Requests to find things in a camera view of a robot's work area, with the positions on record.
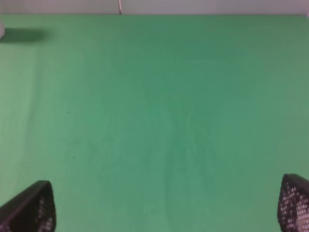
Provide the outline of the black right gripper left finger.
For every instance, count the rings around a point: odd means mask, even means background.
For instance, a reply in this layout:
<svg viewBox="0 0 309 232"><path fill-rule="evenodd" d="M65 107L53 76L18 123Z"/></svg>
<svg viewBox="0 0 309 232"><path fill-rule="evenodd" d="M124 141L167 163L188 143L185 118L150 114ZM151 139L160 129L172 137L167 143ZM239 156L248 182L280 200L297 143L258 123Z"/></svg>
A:
<svg viewBox="0 0 309 232"><path fill-rule="evenodd" d="M40 180L0 207L2 232L54 232L56 205L50 181Z"/></svg>

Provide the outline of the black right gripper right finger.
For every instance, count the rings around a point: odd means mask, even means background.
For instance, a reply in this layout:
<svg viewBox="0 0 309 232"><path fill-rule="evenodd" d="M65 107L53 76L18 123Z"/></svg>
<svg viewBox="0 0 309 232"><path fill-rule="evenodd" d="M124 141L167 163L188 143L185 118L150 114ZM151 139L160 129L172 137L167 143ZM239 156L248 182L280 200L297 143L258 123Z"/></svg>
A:
<svg viewBox="0 0 309 232"><path fill-rule="evenodd" d="M309 231L309 181L284 174L278 200L277 220L282 232Z"/></svg>

